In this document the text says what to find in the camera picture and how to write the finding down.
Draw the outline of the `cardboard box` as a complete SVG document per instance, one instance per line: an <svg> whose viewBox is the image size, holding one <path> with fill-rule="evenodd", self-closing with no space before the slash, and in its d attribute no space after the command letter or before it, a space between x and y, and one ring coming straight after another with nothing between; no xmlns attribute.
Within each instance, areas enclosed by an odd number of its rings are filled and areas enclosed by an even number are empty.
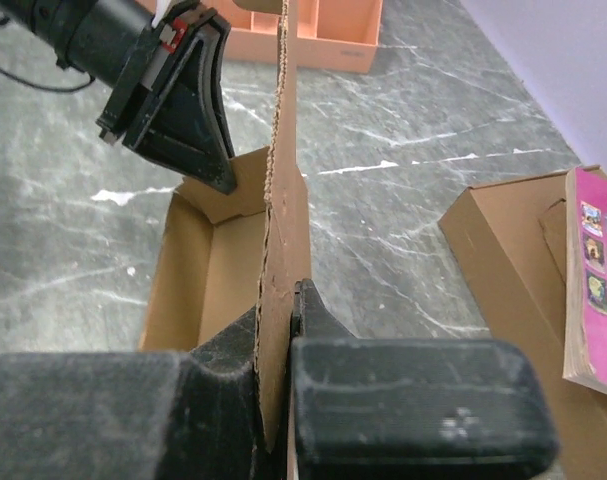
<svg viewBox="0 0 607 480"><path fill-rule="evenodd" d="M277 64L270 144L236 158L237 189L175 190L148 302L143 351L176 351L164 479L259 479L287 471L286 377L296 283L311 273L307 187L296 162L293 1L225 1L270 38L232 38L238 58Z"/></svg>
<svg viewBox="0 0 607 480"><path fill-rule="evenodd" d="M562 377L564 171L466 188L439 221L493 336L533 363L569 479L607 479L607 395Z"/></svg>

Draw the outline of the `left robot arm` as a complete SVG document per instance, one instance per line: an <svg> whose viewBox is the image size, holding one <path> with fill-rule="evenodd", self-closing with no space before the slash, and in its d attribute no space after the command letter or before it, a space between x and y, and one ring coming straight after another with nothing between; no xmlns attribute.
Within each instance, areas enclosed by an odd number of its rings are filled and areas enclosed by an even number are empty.
<svg viewBox="0 0 607 480"><path fill-rule="evenodd" d="M0 1L49 44L61 69L106 84L101 139L229 194L237 182L222 99L229 22L200 1Z"/></svg>

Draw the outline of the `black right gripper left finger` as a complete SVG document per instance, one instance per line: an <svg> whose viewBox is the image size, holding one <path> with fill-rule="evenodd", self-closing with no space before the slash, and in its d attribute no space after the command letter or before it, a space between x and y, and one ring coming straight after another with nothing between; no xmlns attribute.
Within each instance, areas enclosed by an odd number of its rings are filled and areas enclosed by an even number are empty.
<svg viewBox="0 0 607 480"><path fill-rule="evenodd" d="M190 351L0 354L0 479L264 479L254 316Z"/></svg>

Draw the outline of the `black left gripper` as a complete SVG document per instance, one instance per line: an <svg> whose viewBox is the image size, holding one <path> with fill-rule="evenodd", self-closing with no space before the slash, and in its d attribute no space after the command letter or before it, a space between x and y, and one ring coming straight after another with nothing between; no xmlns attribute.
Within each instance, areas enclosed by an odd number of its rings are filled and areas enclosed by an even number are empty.
<svg viewBox="0 0 607 480"><path fill-rule="evenodd" d="M234 149L220 87L230 25L203 4L150 15L103 112L100 138L228 195Z"/></svg>

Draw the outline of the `closed cardboard box under book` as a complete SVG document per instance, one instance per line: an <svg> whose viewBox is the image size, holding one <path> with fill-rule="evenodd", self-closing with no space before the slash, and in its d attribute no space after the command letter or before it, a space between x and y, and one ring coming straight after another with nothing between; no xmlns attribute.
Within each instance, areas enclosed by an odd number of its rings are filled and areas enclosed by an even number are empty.
<svg viewBox="0 0 607 480"><path fill-rule="evenodd" d="M607 395L562 377L564 171L466 188L439 221L493 336L533 363L569 479L607 479Z"/></svg>

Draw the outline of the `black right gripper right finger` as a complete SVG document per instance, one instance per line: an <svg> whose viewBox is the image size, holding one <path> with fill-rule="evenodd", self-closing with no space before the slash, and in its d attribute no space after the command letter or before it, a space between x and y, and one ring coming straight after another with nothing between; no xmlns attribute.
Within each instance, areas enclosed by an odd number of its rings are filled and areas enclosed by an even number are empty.
<svg viewBox="0 0 607 480"><path fill-rule="evenodd" d="M493 339L353 336L295 288L293 444L302 479L531 479L560 450L537 374Z"/></svg>

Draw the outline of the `orange plastic file organizer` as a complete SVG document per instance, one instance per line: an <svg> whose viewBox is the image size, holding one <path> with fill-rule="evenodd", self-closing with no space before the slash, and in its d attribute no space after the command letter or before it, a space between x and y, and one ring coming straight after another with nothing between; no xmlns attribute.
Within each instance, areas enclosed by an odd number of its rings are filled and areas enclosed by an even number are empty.
<svg viewBox="0 0 607 480"><path fill-rule="evenodd" d="M277 62L278 16L252 12L233 1L212 3L232 25L225 56L233 60ZM367 73L378 48L383 3L300 1L297 63L300 66Z"/></svg>

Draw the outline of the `pink book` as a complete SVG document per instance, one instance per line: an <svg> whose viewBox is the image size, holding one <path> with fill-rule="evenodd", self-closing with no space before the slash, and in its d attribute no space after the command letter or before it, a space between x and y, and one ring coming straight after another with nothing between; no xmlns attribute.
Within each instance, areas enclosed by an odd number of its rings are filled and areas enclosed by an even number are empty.
<svg viewBox="0 0 607 480"><path fill-rule="evenodd" d="M563 378L607 395L607 178L572 169L565 200Z"/></svg>

